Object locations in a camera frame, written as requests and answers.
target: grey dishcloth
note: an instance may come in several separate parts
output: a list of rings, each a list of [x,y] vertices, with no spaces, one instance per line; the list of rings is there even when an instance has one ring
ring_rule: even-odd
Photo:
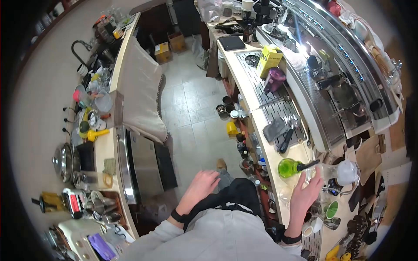
[[[289,126],[283,121],[281,117],[274,118],[274,120],[264,127],[263,134],[268,142],[272,142],[280,135],[285,134],[289,130]]]

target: white countertop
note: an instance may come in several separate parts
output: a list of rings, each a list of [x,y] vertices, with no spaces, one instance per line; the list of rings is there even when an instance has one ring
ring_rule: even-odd
[[[313,159],[312,149],[306,145],[306,141],[302,142],[301,144],[296,144],[288,148],[288,151],[285,154],[280,154],[276,151],[276,148],[273,143],[267,142],[263,135],[263,128],[267,126],[268,122],[264,116],[264,113],[261,109],[257,109],[260,106],[260,103],[257,99],[256,92],[253,89],[251,82],[248,80],[248,77],[245,74],[243,67],[241,66],[240,62],[236,57],[236,53],[243,52],[243,51],[254,51],[254,50],[262,50],[262,46],[259,43],[251,43],[245,44],[246,49],[244,50],[236,50],[236,51],[225,51],[218,41],[218,50],[222,52],[226,63],[234,77],[235,83],[244,99],[245,105],[247,109],[251,112],[251,122],[254,125],[255,132],[257,133],[258,141],[260,146],[263,150],[263,154],[265,156],[265,161],[268,167],[268,173],[270,176],[271,185],[273,187],[273,192],[275,196],[276,206],[278,209],[278,218],[281,224],[287,226],[289,224],[289,209],[286,207],[286,204],[279,200],[278,195],[280,191],[287,187],[288,185],[280,178],[278,174],[278,164],[283,158],[292,158],[294,160],[299,160],[302,163],[308,163]],[[285,63],[280,63],[279,67],[285,66]],[[291,75],[291,73],[287,71],[287,80],[288,83],[291,84],[295,82]],[[295,108],[297,113],[302,118],[302,128],[307,130],[307,125],[304,120],[303,114],[298,109],[298,105],[295,104]],[[351,161],[356,161],[355,153],[346,153],[348,158]],[[347,191],[351,189],[351,185],[345,186],[343,191]],[[347,233],[347,223],[350,219],[352,219],[358,213],[358,206],[356,209],[351,212],[348,206],[348,200],[350,199],[350,195],[344,196],[337,196],[333,197],[330,196],[330,200],[337,200],[339,202],[339,208],[336,213],[336,217],[341,218],[340,226],[335,230],[331,231],[330,229],[323,227],[322,229],[322,247],[320,253],[320,260],[325,259],[325,255],[331,248],[336,244],[336,242],[345,234]]]
[[[138,23],[140,15],[140,12],[136,13],[134,21],[127,26],[127,29],[125,31],[125,37],[123,38],[122,45],[116,57],[115,67],[113,69],[112,79],[110,83],[110,92],[117,90],[119,87],[119,75],[124,68],[124,61],[126,58],[124,54],[126,51],[126,47],[128,45],[128,41],[136,41],[135,37],[133,36],[133,32],[135,31],[135,26]],[[102,172],[105,169],[105,165],[103,162],[105,159],[116,159],[116,175],[113,176],[113,186],[111,189],[108,189],[108,191],[116,191],[119,193],[119,199],[121,201],[121,207],[125,215],[126,225],[128,226],[128,232],[134,239],[137,239],[139,238],[139,235],[135,228],[133,218],[129,210],[129,206],[127,204],[127,201],[125,200],[123,193],[122,177],[121,172],[119,170],[116,129],[111,128],[109,130],[109,134],[97,137],[97,140],[94,142],[94,161],[96,164],[96,171]]]

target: brown shoe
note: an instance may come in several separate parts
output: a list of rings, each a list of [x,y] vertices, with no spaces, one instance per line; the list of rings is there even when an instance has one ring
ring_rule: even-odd
[[[216,161],[216,169],[227,169],[227,164],[225,163],[224,159],[218,159]]]

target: jeans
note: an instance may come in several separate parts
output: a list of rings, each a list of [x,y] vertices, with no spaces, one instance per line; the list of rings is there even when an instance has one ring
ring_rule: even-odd
[[[221,191],[222,189],[231,185],[234,178],[231,177],[231,175],[228,173],[226,169],[219,169],[217,170],[217,172],[219,172],[219,178],[221,179],[218,183],[219,191]]]

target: black wrist strap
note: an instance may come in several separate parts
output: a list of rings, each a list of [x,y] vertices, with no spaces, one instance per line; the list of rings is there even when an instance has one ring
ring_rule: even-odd
[[[299,242],[301,239],[302,239],[302,232],[300,236],[298,236],[297,238],[290,238],[288,236],[283,235],[282,242],[285,243],[286,245],[291,245],[291,244]]]
[[[176,209],[171,212],[171,217],[179,223],[185,223],[189,219],[189,215],[179,215]]]

